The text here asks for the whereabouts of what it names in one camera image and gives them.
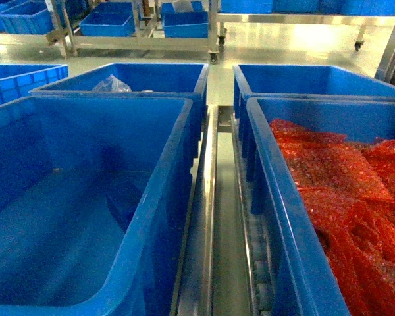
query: floor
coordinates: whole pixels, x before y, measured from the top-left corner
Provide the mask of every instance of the floor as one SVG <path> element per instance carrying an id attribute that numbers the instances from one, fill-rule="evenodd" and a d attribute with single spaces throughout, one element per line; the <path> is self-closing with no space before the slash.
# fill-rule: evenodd
<path id="1" fill-rule="evenodd" d="M 231 105 L 232 65 L 276 63 L 336 65 L 374 76 L 392 31 L 390 27 L 368 27 L 365 45 L 354 50 L 359 28 L 354 26 L 310 26 L 280 24 L 226 24 L 228 34 L 220 62 L 209 74 L 208 104 Z M 0 45 L 0 63 L 68 63 L 71 76 L 107 63 L 200 62 L 208 54 L 137 51 L 81 51 L 81 58 L 67 61 L 58 49 L 34 49 Z M 214 315 L 249 315 L 246 275 L 240 225 L 234 200 L 234 161 L 230 134 L 219 134 L 215 226 Z"/>

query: caster wheel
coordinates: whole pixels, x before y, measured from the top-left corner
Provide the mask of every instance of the caster wheel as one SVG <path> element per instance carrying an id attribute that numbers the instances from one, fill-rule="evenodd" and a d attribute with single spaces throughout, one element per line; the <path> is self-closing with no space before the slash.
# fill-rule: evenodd
<path id="1" fill-rule="evenodd" d="M 218 63 L 218 55 L 217 54 L 211 54 L 211 64 L 215 65 Z"/>
<path id="2" fill-rule="evenodd" d="M 360 48 L 361 48 L 361 46 L 363 46 L 363 44 L 364 44 L 364 41 L 357 41 L 357 42 L 354 44 L 355 50 L 356 50 L 356 51 L 359 51 Z"/>
<path id="3" fill-rule="evenodd" d="M 224 44 L 225 44 L 225 36 L 220 36 L 220 37 L 219 37 L 218 44 L 219 44 L 220 46 L 224 46 Z"/>

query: plastic bag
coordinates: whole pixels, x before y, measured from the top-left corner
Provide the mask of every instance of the plastic bag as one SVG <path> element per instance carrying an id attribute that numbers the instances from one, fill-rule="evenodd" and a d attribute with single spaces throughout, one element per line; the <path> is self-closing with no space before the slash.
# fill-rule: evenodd
<path id="1" fill-rule="evenodd" d="M 193 12 L 192 2 L 189 0 L 177 0 L 172 5 L 176 12 Z"/>
<path id="2" fill-rule="evenodd" d="M 131 92 L 132 89 L 120 79 L 111 75 L 107 79 L 98 83 L 92 91 L 99 92 Z"/>

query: metal rail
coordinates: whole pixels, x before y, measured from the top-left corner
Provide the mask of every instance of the metal rail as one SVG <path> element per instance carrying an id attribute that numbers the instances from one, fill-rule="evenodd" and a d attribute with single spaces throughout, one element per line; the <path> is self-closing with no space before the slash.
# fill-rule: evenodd
<path id="1" fill-rule="evenodd" d="M 240 149 L 238 144 L 238 135 L 237 135 L 237 127 L 236 120 L 234 115 L 231 116 L 231 133 L 232 133 L 232 146 L 234 149 L 234 161 L 236 166 L 236 197 L 238 199 L 238 208 L 239 212 L 242 216 L 242 228 L 244 235 L 244 244 L 246 247 L 246 263 L 247 263 L 247 277 L 248 277 L 248 291 L 249 291 L 249 301 L 250 301 L 250 309 L 252 316 L 259 316 L 259 308 L 257 301 L 257 293 L 255 287 L 255 275 L 253 273 L 253 262 L 251 258 L 251 240 L 250 240 L 250 228 L 248 224 L 248 219 L 246 216 L 246 211 L 249 208 L 249 201 L 246 199 L 247 194 L 245 193 L 244 183 L 246 183 L 243 172 L 240 168 Z"/>
<path id="2" fill-rule="evenodd" d="M 178 293 L 177 315 L 179 316 L 212 316 L 217 132 L 218 107 L 210 107 L 203 134 L 186 253 L 184 254 Z"/>
<path id="3" fill-rule="evenodd" d="M 227 14 L 219 13 L 218 22 L 279 23 L 279 24 L 330 24 L 393 26 L 395 16 L 342 16 L 316 14 Z"/>

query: metal shelf rack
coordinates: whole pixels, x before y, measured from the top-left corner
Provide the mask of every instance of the metal shelf rack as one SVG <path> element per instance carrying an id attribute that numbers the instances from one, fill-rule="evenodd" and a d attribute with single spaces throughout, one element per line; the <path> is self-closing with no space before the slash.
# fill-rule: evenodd
<path id="1" fill-rule="evenodd" d="M 54 30 L 44 35 L 0 33 L 0 45 L 29 45 L 30 47 L 51 47 L 52 45 L 56 45 L 60 49 L 61 55 L 65 59 L 69 58 L 72 51 L 70 50 L 66 37 L 69 36 L 69 40 L 71 41 L 71 29 L 69 27 L 62 27 L 63 24 L 61 23 L 60 16 L 56 14 L 57 6 L 55 0 L 46 0 L 45 4 L 51 16 Z M 62 10 L 65 25 L 72 25 L 72 27 L 76 26 L 78 21 L 70 23 L 64 2 L 62 4 Z"/>
<path id="2" fill-rule="evenodd" d="M 229 23 L 277 23 L 277 24 L 329 24 L 361 26 L 355 41 L 355 50 L 363 45 L 366 26 L 393 26 L 395 16 L 343 16 L 319 14 L 228 14 L 218 13 L 219 45 L 223 46 L 226 37 L 224 24 Z"/>
<path id="3" fill-rule="evenodd" d="M 159 25 L 159 2 L 155 0 L 155 13 L 144 29 L 140 28 L 137 6 L 134 5 L 136 32 L 132 37 L 98 37 L 82 36 L 79 29 L 72 32 L 72 46 L 78 49 L 131 49 L 141 51 L 202 51 L 208 52 L 211 63 L 218 61 L 217 45 L 217 7 L 218 1 L 209 1 L 209 35 L 208 38 L 156 38 L 154 32 Z"/>

